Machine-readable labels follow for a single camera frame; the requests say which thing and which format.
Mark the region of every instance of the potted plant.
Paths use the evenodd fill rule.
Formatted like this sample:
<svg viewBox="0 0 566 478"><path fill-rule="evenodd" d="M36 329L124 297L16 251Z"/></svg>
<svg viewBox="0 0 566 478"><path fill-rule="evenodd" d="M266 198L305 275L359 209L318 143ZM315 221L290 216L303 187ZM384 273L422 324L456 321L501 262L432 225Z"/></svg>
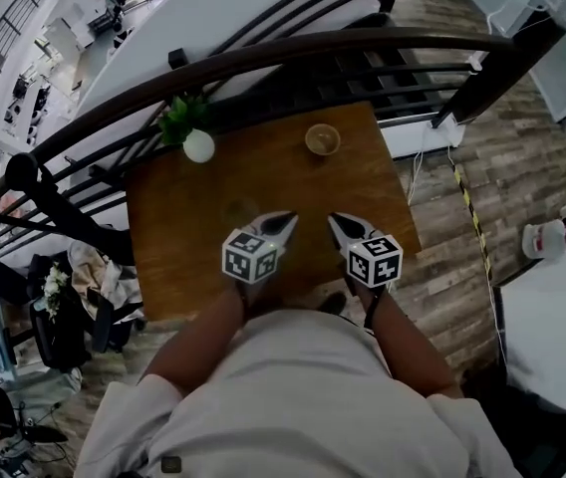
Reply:
<svg viewBox="0 0 566 478"><path fill-rule="evenodd" d="M205 163L214 155L214 140L205 127L207 105L203 96L175 96L172 105L158 121L161 140L166 145L182 145L185 155Z"/></svg>

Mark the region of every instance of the white flower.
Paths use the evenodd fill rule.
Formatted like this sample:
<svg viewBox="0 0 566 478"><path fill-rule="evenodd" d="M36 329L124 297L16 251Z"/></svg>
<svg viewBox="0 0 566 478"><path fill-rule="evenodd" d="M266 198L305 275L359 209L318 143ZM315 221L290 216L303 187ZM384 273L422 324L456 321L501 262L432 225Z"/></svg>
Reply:
<svg viewBox="0 0 566 478"><path fill-rule="evenodd" d="M60 292L59 284L50 276L46 279L46 284L44 285L44 295L47 298L54 296Z"/></svg>
<svg viewBox="0 0 566 478"><path fill-rule="evenodd" d="M51 268L50 276L52 276L53 279L60 285L66 284L66 280L68 280L68 275L57 269L55 266Z"/></svg>

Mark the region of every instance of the table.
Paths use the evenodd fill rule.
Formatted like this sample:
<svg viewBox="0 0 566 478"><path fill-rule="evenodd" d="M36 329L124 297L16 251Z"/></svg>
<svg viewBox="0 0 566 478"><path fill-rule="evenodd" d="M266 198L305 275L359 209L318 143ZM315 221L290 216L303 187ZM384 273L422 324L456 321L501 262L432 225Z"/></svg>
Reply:
<svg viewBox="0 0 566 478"><path fill-rule="evenodd" d="M332 156L316 156L305 132L328 123L341 135ZM372 107L360 103L244 128L216 139L205 164L175 150L127 176L129 221L145 313L150 320L195 313L228 284L221 244L258 214L295 210L300 221L276 292L301 295L337 279L340 256L327 215L368 219L421 249L401 183Z"/></svg>

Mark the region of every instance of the wooden floor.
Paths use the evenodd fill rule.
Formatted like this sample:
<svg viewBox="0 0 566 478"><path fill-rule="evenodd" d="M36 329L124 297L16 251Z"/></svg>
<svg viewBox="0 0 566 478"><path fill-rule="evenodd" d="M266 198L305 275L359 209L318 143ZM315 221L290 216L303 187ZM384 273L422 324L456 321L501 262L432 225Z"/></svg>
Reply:
<svg viewBox="0 0 566 478"><path fill-rule="evenodd" d="M397 0L392 17L400 26L486 32L468 0ZM527 76L467 127L451 155L486 232L495 279L502 279L524 263L523 226L554 218L566 202L566 124L552 121ZM407 189L411 161L398 161L397 168ZM423 250L405 264L396 298L461 374L495 359L495 330L480 251L445 153L425 157L412 205ZM360 316L356 306L350 309ZM134 380L176 324L150 325L123 355L85 366L85 389L56 414L70 437L69 454L77 455L108 382Z"/></svg>

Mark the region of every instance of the stair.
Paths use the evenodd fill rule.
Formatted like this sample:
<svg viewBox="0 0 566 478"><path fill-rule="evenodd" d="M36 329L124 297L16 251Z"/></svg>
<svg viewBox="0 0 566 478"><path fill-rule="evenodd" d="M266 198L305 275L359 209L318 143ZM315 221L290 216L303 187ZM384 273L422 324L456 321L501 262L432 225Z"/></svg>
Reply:
<svg viewBox="0 0 566 478"><path fill-rule="evenodd" d="M367 16L347 28L392 27L384 13ZM440 110L440 90L461 84L435 84L411 51L326 54L281 66L247 92L210 104L215 132L255 125L267 120L369 100L378 121L428 119Z"/></svg>

